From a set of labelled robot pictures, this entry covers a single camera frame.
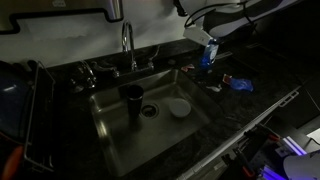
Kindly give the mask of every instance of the power cord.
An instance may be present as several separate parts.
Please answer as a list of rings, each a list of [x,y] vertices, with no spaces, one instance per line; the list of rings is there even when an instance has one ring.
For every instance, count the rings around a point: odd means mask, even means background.
[[[243,16],[248,20],[248,22],[251,24],[251,26],[253,27],[254,32],[256,32],[256,34],[261,38],[259,31],[256,28],[256,25],[254,24],[254,22],[249,18],[248,13],[247,13],[247,6],[246,3],[242,4],[243,7]]]
[[[305,82],[302,82],[302,81],[300,80],[300,78],[299,78],[294,72],[292,72],[291,69],[290,69],[287,65],[285,65],[284,63],[281,63],[281,64],[289,71],[289,73],[291,73],[291,74],[295,77],[295,79],[298,81],[298,84],[301,86],[301,88],[302,88],[303,90],[306,91],[306,93],[307,93],[307,95],[309,96],[310,100],[312,101],[312,103],[314,104],[314,106],[317,108],[317,110],[320,112],[320,107],[318,106],[318,104],[316,103],[316,101],[313,99],[313,97],[312,97],[311,93],[309,92],[309,90],[305,87],[305,85],[307,84],[307,82],[308,82],[310,79],[308,79],[308,80],[305,81]]]
[[[212,11],[215,11],[216,9],[214,7],[221,7],[221,6],[226,6],[226,5],[243,5],[247,3],[247,1],[245,2],[241,2],[241,3],[223,3],[223,4],[213,4],[213,5],[209,5],[209,6],[205,6],[203,8],[200,8],[198,9],[197,11],[195,11],[194,13],[192,13],[188,19],[186,20],[185,24],[184,24],[184,27],[187,28],[187,27],[190,27],[192,26],[198,19],[202,18],[203,16],[207,15],[208,13],[212,12]],[[203,10],[206,10],[206,9],[209,9],[209,8],[214,8],[210,11],[207,11],[205,13],[203,13],[202,15],[200,15],[199,17],[197,17],[196,19],[192,20],[190,23],[188,23],[190,21],[190,19],[196,15],[197,13],[203,11]]]

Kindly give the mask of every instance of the granite countertop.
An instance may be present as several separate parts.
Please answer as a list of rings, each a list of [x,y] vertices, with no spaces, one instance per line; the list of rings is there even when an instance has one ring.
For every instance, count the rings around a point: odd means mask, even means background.
[[[268,56],[261,52],[261,49],[248,49],[243,46],[231,47],[228,50],[233,55],[217,60],[210,74],[203,73],[197,67],[202,54],[200,50],[155,62],[155,72],[194,64],[196,69],[186,74],[215,100],[221,108],[221,114],[193,135],[120,178],[108,173],[91,116],[89,97],[95,92],[140,76],[117,80],[110,76],[101,79],[96,88],[85,89],[76,94],[70,93],[65,84],[58,86],[54,106],[54,178],[175,179],[299,86],[297,77],[286,69],[279,59]],[[174,60],[176,64],[169,65],[169,59]],[[56,77],[61,77],[61,73],[68,73],[61,68],[53,69],[51,72]],[[223,74],[250,79],[254,91],[237,91],[225,84],[221,84],[220,92],[206,88],[221,83]]]

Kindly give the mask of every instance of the backsplash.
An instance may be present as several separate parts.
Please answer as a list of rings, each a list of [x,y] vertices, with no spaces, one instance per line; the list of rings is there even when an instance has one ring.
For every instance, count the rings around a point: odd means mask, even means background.
[[[170,0],[123,0],[131,21],[135,48],[183,39],[186,18]],[[122,22],[108,23],[104,15],[83,14],[19,20],[21,32],[0,36],[0,59],[40,60],[47,67],[121,52]]]

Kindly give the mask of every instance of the stainless steel sink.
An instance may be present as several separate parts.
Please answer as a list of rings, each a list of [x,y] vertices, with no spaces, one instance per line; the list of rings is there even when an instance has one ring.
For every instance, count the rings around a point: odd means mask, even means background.
[[[139,118],[129,121],[125,90],[143,87]],[[191,105],[184,118],[174,117],[169,102],[183,98]],[[161,72],[90,97],[93,118],[109,171],[123,176],[193,134],[216,116],[218,108],[179,70]]]

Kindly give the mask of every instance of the blue bottle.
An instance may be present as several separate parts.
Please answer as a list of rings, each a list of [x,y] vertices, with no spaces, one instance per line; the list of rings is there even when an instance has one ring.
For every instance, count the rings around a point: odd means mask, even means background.
[[[211,39],[204,49],[203,56],[200,60],[200,68],[203,70],[209,70],[214,63],[215,57],[218,51],[218,44],[215,44],[214,40]]]

